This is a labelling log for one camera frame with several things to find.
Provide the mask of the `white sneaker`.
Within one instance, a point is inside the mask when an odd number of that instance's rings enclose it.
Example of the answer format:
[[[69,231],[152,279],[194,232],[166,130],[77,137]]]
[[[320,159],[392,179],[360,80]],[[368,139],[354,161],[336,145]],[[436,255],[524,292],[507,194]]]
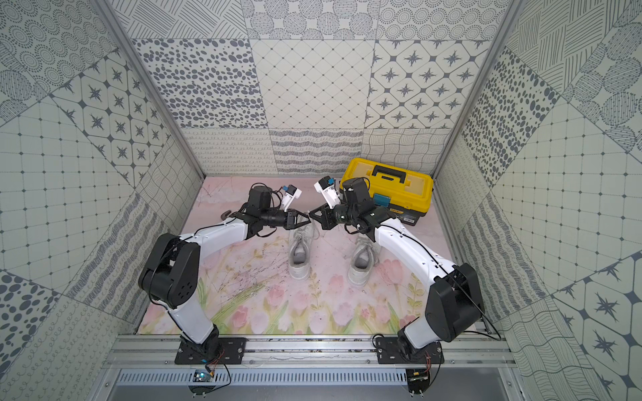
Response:
[[[289,232],[288,269],[295,280],[305,280],[311,274],[312,242],[316,235],[314,222]]]
[[[379,263],[381,246],[364,234],[359,234],[356,248],[350,259],[348,280],[356,287],[364,287],[369,281],[373,268]]]

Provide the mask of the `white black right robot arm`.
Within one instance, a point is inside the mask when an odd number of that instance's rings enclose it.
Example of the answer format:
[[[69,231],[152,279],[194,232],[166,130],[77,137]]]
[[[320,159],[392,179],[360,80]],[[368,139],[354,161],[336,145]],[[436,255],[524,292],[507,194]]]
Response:
[[[365,178],[346,180],[342,195],[328,176],[317,181],[314,189],[324,197],[324,204],[309,212],[311,219],[326,231],[337,225],[354,227],[355,234],[363,234],[391,252],[426,288],[424,315],[397,334],[398,353],[404,360],[425,357],[431,347],[452,342],[481,319],[494,326],[485,314],[476,270],[439,256],[411,234],[392,211],[376,205]]]

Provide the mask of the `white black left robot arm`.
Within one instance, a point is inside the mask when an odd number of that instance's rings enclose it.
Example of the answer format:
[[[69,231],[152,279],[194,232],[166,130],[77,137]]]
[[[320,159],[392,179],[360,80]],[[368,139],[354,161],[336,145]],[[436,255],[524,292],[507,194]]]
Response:
[[[181,331],[176,364],[214,364],[222,359],[224,346],[218,327],[198,301],[197,285],[202,262],[210,255],[244,242],[266,227],[287,231],[306,227],[311,219],[273,203],[275,191],[263,184],[253,186],[239,210],[214,225],[187,235],[166,233],[157,238],[138,279],[150,302],[163,307]]]

